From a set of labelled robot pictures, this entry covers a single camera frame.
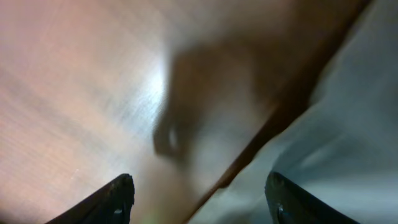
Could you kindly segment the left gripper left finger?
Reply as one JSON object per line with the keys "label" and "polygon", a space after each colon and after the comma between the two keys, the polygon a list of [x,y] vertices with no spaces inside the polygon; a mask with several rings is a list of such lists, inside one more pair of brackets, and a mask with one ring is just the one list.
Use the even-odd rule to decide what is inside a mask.
{"label": "left gripper left finger", "polygon": [[129,224],[134,194],[132,176],[121,174],[46,224]]}

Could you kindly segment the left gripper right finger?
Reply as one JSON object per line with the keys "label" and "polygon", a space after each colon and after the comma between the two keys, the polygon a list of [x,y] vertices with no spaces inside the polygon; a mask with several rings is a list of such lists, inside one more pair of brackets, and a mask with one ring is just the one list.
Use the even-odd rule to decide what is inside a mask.
{"label": "left gripper right finger", "polygon": [[267,176],[264,192],[276,224],[358,224],[278,172]]}

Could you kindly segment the khaki green shorts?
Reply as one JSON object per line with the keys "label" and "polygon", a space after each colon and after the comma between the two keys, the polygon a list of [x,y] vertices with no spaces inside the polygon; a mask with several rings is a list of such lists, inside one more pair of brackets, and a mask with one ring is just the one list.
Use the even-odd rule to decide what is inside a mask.
{"label": "khaki green shorts", "polygon": [[360,223],[397,222],[397,2],[374,1],[323,72],[312,104],[192,223],[270,223],[279,172]]}

